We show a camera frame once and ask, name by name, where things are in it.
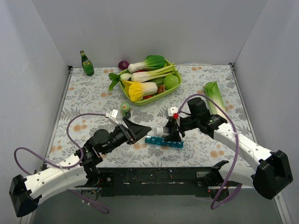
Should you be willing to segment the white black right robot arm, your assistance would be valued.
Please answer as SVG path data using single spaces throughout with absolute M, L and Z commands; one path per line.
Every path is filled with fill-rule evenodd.
M 249 164 L 248 167 L 234 167 L 231 170 L 228 161 L 220 161 L 209 173 L 199 178 L 202 185 L 220 186 L 228 180 L 251 186 L 264 198 L 272 199 L 293 181 L 289 160 L 284 152 L 273 152 L 237 134 L 225 118 L 211 114 L 201 98 L 192 98 L 187 104 L 190 114 L 184 118 L 179 116 L 176 107 L 167 110 L 166 141 L 181 142 L 186 131 L 199 129 L 237 152 Z

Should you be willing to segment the white pill bottle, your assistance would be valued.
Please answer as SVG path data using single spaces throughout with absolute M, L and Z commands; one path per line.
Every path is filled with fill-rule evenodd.
M 168 127 L 155 127 L 153 133 L 157 137 L 166 138 L 171 133 L 171 129 Z

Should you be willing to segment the teal weekly pill organizer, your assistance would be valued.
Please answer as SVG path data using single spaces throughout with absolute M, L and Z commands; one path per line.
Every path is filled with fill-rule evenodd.
M 159 146 L 167 146 L 174 148 L 183 148 L 184 142 L 174 142 L 174 141 L 164 141 L 164 138 L 156 137 L 156 136 L 146 136 L 145 143 Z

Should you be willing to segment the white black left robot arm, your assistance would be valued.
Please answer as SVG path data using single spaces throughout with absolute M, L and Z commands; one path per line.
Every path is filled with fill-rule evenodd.
M 27 176 L 17 175 L 9 189 L 17 217 L 23 217 L 37 209 L 45 200 L 78 186 L 96 186 L 101 180 L 96 166 L 104 154 L 112 152 L 123 143 L 135 144 L 151 131 L 151 127 L 133 123 L 123 118 L 112 132 L 97 130 L 84 146 L 58 164 Z

